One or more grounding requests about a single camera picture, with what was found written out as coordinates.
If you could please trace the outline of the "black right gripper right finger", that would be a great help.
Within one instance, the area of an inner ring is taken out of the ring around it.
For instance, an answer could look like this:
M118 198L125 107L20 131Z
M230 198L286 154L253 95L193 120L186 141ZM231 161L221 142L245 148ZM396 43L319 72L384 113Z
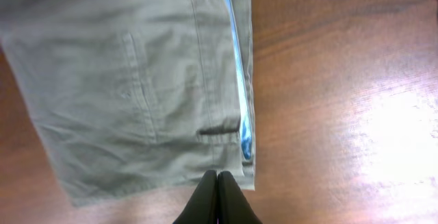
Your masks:
M219 224L262 224L228 171L218 175L218 200Z

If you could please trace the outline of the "khaki green shorts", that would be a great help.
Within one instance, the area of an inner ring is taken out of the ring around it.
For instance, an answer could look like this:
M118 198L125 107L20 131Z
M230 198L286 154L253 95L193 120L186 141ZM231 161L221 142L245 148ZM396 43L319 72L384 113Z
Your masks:
M1 0L1 49L74 206L255 187L251 0Z

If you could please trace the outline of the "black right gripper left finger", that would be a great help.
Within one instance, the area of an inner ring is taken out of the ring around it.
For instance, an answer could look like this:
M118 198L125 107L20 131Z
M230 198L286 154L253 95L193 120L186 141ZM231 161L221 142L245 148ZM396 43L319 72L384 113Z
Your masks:
M174 224L216 224L217 173L206 171Z

